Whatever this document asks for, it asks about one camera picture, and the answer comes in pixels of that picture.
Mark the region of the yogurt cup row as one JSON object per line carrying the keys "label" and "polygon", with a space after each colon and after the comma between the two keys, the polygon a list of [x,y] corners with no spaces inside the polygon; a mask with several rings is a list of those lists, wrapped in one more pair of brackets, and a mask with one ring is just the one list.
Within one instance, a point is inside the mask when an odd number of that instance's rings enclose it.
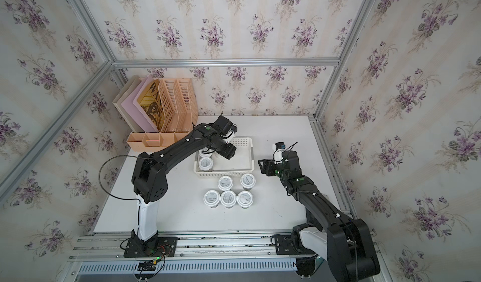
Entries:
{"label": "yogurt cup row", "polygon": [[240,184],[245,191],[250,191],[256,185],[256,178],[252,174],[246,173],[240,178]]}
{"label": "yogurt cup row", "polygon": [[232,178],[228,175],[219,178],[217,186],[222,191],[230,191],[234,185]]}
{"label": "yogurt cup row", "polygon": [[216,190],[209,190],[205,193],[203,201],[208,207],[216,208],[220,203],[220,194]]}
{"label": "yogurt cup row", "polygon": [[202,157],[198,161],[199,169],[203,172],[210,172],[213,169],[214,161],[210,157]]}
{"label": "yogurt cup row", "polygon": [[243,209],[250,208],[253,205],[254,196],[249,191],[242,191],[237,196],[237,203]]}
{"label": "yogurt cup row", "polygon": [[218,153],[216,153],[216,152],[214,152],[214,153],[212,154],[212,158],[213,158],[214,160],[222,160],[222,159],[223,159],[223,156],[220,155],[220,154],[218,154]]}
{"label": "yogurt cup row", "polygon": [[220,195],[220,203],[225,208],[233,208],[237,204],[237,194],[234,191],[224,191]]}
{"label": "yogurt cup row", "polygon": [[209,157],[211,158],[213,155],[213,152],[209,151],[209,152],[205,152],[203,150],[199,150],[199,157],[200,158],[204,158],[204,157]]}

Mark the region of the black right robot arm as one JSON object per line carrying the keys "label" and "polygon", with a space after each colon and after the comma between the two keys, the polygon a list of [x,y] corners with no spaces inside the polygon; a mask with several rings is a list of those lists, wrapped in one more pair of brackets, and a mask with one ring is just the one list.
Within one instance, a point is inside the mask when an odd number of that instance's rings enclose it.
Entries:
{"label": "black right robot arm", "polygon": [[287,195],[301,203],[314,223],[297,227],[299,244],[323,258],[336,281],[359,281],[380,274],[381,267],[369,227],[336,208],[302,173],[294,150],[258,161],[261,173],[279,178]]}

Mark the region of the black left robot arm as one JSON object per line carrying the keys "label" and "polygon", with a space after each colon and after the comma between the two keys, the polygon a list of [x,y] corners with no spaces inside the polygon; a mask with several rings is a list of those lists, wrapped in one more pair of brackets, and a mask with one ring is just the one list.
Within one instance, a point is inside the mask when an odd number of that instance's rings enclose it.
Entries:
{"label": "black left robot arm", "polygon": [[237,125],[220,116],[213,123],[201,123],[175,144],[151,154],[141,153],[136,160],[132,184],[138,200],[138,224],[133,238],[141,243],[155,239],[158,235],[158,201],[169,188],[167,174],[176,165],[201,149],[218,153],[229,160],[234,157],[236,147],[230,138],[237,132]]}

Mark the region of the white plastic basket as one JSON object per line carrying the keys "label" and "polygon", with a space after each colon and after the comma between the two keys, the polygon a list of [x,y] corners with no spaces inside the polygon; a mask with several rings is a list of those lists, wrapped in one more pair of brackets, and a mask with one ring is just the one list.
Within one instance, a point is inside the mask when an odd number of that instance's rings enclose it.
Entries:
{"label": "white plastic basket", "polygon": [[241,177],[246,173],[253,173],[254,146],[250,137],[234,137],[231,143],[237,147],[235,156],[230,159],[214,160],[213,169],[210,172],[203,172],[199,169],[199,153],[195,154],[194,173],[201,179],[214,179],[228,175],[230,177]]}

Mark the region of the peach plastic file organizer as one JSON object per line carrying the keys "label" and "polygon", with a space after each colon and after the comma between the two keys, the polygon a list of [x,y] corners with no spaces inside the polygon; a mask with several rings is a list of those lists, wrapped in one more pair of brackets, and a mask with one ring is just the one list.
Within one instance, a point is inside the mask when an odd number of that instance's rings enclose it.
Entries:
{"label": "peach plastic file organizer", "polygon": [[131,132],[127,144],[135,152],[158,152],[179,142],[197,123],[199,110],[194,85],[189,78],[160,80],[159,92],[165,114],[160,132]]}

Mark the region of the yellow black patterned book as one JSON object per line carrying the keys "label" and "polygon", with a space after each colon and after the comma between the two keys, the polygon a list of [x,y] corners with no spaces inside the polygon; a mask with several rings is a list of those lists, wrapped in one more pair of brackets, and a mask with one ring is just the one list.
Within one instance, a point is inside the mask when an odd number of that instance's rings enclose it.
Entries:
{"label": "yellow black patterned book", "polygon": [[165,114],[159,92],[160,80],[149,81],[140,91],[136,102],[147,116],[149,124],[160,132],[165,122]]}

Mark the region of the pink folder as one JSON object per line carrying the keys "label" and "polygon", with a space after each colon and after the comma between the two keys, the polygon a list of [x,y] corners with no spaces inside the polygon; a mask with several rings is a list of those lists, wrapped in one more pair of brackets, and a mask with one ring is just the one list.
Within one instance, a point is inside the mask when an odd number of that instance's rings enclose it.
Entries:
{"label": "pink folder", "polygon": [[140,105],[144,97],[144,91],[147,91],[154,82],[154,78],[149,75],[141,79],[139,84],[127,95],[126,99],[121,103],[126,113],[137,125],[136,132],[158,132],[159,129],[149,117],[147,112]]}

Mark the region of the beige folder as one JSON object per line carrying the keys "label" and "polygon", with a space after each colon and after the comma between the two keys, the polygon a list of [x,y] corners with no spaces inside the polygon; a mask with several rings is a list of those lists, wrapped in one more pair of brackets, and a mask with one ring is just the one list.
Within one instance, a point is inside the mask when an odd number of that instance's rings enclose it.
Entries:
{"label": "beige folder", "polygon": [[132,118],[132,116],[127,112],[129,109],[129,96],[133,94],[134,90],[140,85],[141,79],[138,75],[134,75],[127,81],[127,83],[121,88],[120,92],[113,99],[113,105],[125,120],[127,125],[131,128],[133,132],[143,132],[139,124]]}

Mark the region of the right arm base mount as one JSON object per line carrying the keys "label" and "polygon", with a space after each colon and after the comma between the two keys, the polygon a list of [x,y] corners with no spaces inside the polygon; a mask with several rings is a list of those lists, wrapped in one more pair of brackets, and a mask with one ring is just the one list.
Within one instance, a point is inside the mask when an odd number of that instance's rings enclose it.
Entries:
{"label": "right arm base mount", "polygon": [[305,228],[312,228],[312,224],[300,224],[293,227],[290,235],[273,234],[271,244],[276,249],[277,255],[315,255],[315,252],[304,247],[301,242],[300,232]]}

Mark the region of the aluminium rail frame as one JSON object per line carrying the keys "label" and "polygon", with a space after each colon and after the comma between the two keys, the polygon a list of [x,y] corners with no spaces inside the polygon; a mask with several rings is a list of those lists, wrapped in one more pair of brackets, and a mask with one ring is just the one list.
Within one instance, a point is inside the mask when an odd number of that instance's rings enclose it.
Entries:
{"label": "aluminium rail frame", "polygon": [[[162,233],[179,238],[173,257],[124,258],[129,233],[95,233],[79,237],[59,281],[87,276],[126,275],[154,281],[163,274],[288,272],[306,281],[327,262],[318,255],[277,255],[273,233]],[[137,271],[140,261],[160,258],[157,271]]]}

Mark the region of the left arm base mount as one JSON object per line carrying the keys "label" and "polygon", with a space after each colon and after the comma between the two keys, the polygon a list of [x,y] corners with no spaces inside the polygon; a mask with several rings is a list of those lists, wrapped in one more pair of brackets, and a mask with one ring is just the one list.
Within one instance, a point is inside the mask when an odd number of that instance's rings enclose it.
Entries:
{"label": "left arm base mount", "polygon": [[124,258],[173,257],[178,240],[176,237],[159,237],[159,233],[155,233],[144,241],[132,230],[124,249]]}

